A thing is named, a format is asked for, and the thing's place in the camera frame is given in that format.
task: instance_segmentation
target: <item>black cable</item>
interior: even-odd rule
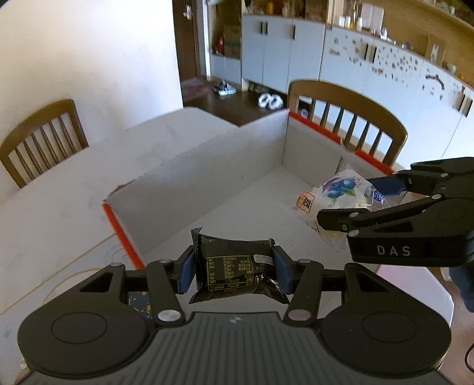
[[[467,350],[466,355],[464,356],[464,363],[466,364],[467,368],[474,373],[474,367],[468,362],[469,355],[474,349],[474,343],[471,345],[471,347]]]

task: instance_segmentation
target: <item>orange label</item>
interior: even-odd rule
[[[296,207],[298,207],[300,210],[303,210],[304,212],[309,213],[311,211],[311,206],[314,199],[315,196],[313,194],[308,191],[304,191],[298,197],[298,200],[296,201]]]

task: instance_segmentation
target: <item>black snack package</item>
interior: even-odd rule
[[[264,294],[288,304],[273,265],[273,239],[238,241],[209,237],[191,230],[198,291],[189,303],[241,294]]]

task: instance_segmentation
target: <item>white cabinet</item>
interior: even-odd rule
[[[262,84],[286,93],[288,91],[288,66],[290,64],[293,20],[267,17],[264,29],[266,45]]]
[[[242,82],[240,60],[233,57],[211,55],[210,74],[213,77],[239,85]]]
[[[362,93],[373,42],[371,36],[328,26],[319,79]]]
[[[323,23],[293,20],[288,86],[296,79],[319,79],[324,29]]]
[[[474,156],[474,91],[466,88],[461,106],[461,120],[454,132],[443,159]]]
[[[444,70],[425,61],[405,127],[408,139],[397,163],[409,168],[414,162],[441,159],[461,119],[464,86]]]
[[[244,15],[242,17],[242,77],[262,83],[266,35],[265,16]]]
[[[369,71],[362,94],[384,106],[409,132],[411,141],[411,101],[413,100],[424,60],[393,44],[374,40],[369,55]],[[375,140],[376,131],[369,131],[367,142]],[[388,150],[392,140],[382,136],[379,149]]]

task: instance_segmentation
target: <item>nutrition label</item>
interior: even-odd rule
[[[250,256],[208,257],[207,273],[210,290],[250,286],[254,280]]]

